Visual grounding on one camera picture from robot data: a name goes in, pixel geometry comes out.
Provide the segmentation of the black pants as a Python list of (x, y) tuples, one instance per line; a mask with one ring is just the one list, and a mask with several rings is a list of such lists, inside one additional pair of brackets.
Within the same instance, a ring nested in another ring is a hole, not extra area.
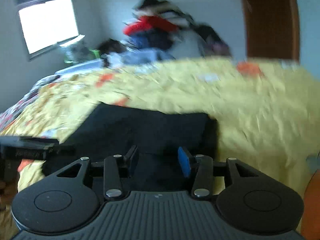
[(178, 148), (215, 158), (217, 139), (218, 122), (206, 113), (164, 114), (101, 103), (64, 142), (75, 153), (46, 161), (42, 173), (48, 176), (81, 157), (96, 162), (125, 155), (137, 146), (137, 167), (123, 179), (124, 189), (188, 191), (191, 183), (183, 176)]

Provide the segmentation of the yellow floral bed quilt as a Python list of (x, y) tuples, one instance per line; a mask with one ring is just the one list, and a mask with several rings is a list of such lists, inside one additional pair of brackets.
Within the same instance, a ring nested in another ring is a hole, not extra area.
[(218, 158), (235, 154), (306, 196), (319, 194), (319, 81), (302, 67), (260, 61), (258, 76), (242, 75), (226, 59), (159, 62), (151, 74), (132, 67), (58, 79), (4, 135), (44, 135), (65, 141), (99, 102), (163, 113), (205, 112), (219, 122)]

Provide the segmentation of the window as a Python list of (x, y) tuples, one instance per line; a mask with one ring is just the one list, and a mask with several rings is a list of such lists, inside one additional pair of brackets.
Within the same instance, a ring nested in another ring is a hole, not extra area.
[(30, 60), (78, 37), (73, 0), (35, 0), (18, 5), (25, 47)]

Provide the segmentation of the blue striped blanket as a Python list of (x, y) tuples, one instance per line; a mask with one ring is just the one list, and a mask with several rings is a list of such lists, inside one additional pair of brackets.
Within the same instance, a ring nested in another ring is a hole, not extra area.
[(157, 48), (131, 50), (123, 53), (111, 52), (101, 55), (100, 59), (86, 61), (55, 72), (56, 75), (87, 73), (103, 68), (121, 68), (125, 65), (144, 65), (157, 61), (174, 60), (175, 58), (166, 51)]

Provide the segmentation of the black bag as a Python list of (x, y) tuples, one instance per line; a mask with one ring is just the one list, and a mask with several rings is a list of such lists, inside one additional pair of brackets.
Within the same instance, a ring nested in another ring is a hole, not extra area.
[(110, 54), (112, 52), (123, 53), (126, 51), (126, 47), (119, 41), (110, 38), (107, 41), (101, 43), (98, 46), (97, 50), (99, 51), (100, 55)]

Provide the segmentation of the brown wooden door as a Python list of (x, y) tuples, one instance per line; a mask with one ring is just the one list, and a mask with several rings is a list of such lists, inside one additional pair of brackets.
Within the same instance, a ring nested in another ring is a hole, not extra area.
[(247, 57), (300, 58), (297, 0), (242, 0)]

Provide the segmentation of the red jacket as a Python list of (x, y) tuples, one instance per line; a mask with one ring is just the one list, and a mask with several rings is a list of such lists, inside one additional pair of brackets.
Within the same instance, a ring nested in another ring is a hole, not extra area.
[(123, 33), (132, 36), (142, 31), (160, 29), (167, 33), (177, 31), (179, 27), (158, 16), (141, 16), (137, 22), (131, 23), (123, 29)]

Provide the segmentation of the pile of clothes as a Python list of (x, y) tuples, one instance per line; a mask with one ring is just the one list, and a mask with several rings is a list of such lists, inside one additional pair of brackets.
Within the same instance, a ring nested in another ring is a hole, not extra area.
[(133, 7), (135, 20), (123, 34), (139, 49), (169, 50), (183, 32), (194, 35), (201, 56), (231, 56), (228, 44), (206, 23), (197, 23), (168, 0), (140, 0)]

